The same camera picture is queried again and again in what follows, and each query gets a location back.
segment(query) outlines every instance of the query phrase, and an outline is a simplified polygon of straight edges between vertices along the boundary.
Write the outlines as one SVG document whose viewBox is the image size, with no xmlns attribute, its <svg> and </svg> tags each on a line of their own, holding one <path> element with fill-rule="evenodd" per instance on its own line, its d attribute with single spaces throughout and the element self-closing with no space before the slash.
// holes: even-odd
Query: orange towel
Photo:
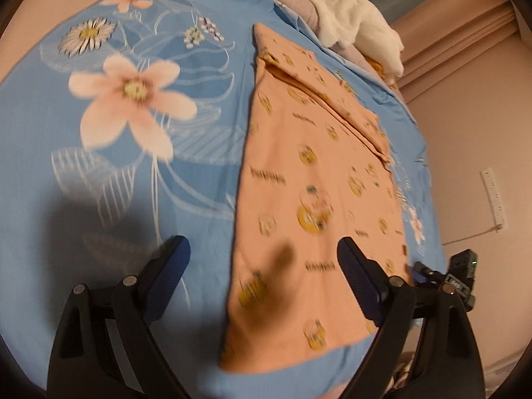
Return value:
<svg viewBox="0 0 532 399">
<path fill-rule="evenodd" d="M 374 331 L 336 260 L 350 235 L 404 279 L 388 139 L 353 89 L 264 25 L 240 176 L 221 368 L 297 364 Z"/>
</svg>

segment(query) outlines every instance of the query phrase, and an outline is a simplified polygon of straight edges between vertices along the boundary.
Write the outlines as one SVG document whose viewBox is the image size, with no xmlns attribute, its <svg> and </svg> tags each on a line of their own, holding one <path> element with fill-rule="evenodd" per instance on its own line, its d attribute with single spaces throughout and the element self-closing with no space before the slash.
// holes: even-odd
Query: white daisy print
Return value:
<svg viewBox="0 0 532 399">
<path fill-rule="evenodd" d="M 423 224 L 418 219 L 418 213 L 416 209 L 412 207 L 408 208 L 410 210 L 410 216 L 412 217 L 410 219 L 410 225 L 414 230 L 414 237 L 416 237 L 416 241 L 418 242 L 418 244 L 421 244 L 421 241 L 425 240 L 425 235 L 423 234 Z"/>
<path fill-rule="evenodd" d="M 187 45 L 187 49 L 192 49 L 194 45 L 199 45 L 200 42 L 203 42 L 204 40 L 205 36 L 203 36 L 198 27 L 194 26 L 185 31 L 183 42 Z"/>
<path fill-rule="evenodd" d="M 106 18 L 89 19 L 72 27 L 59 43 L 59 52 L 69 57 L 81 55 L 99 49 L 111 37 L 116 28 L 115 23 L 107 22 Z"/>
</svg>

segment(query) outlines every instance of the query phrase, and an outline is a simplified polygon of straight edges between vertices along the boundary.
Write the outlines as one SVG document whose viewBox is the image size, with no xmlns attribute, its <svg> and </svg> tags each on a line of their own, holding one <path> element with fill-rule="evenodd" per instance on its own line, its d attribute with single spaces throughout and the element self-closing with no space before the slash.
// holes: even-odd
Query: floral bedsheet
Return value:
<svg viewBox="0 0 532 399">
<path fill-rule="evenodd" d="M 190 240 L 192 259 L 152 333 L 193 397 L 310 398 L 360 364 L 371 339 L 274 373 L 217 367 L 256 22 L 313 51 L 379 116 L 410 261 L 444 268 L 415 122 L 296 14 L 273 0 L 102 0 L 0 86 L 0 332 L 37 385 L 72 286 L 115 284 L 173 234 Z"/>
</svg>

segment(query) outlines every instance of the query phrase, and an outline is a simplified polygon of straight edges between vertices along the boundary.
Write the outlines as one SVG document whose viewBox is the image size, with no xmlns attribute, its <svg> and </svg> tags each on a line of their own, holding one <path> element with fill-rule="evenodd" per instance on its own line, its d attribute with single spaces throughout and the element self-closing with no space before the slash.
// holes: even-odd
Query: flower center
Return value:
<svg viewBox="0 0 532 399">
<path fill-rule="evenodd" d="M 99 29 L 87 27 L 80 31 L 79 38 L 80 39 L 92 39 L 98 36 L 98 34 L 99 34 Z"/>
<path fill-rule="evenodd" d="M 122 87 L 123 95 L 134 102 L 144 102 L 150 93 L 150 86 L 139 79 L 129 79 Z"/>
</svg>

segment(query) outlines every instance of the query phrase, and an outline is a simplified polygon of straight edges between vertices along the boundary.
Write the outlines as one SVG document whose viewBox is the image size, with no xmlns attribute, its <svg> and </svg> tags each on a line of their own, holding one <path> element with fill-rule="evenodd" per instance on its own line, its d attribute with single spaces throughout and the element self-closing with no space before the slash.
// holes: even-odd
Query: power strip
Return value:
<svg viewBox="0 0 532 399">
<path fill-rule="evenodd" d="M 488 191 L 491 210 L 493 212 L 497 229 L 503 229 L 507 225 L 506 216 L 504 215 L 504 209 L 502 207 L 501 195 L 499 194 L 495 178 L 493 177 L 493 170 L 491 168 L 486 168 L 485 170 L 482 170 L 480 174 L 482 175 L 486 190 Z"/>
</svg>

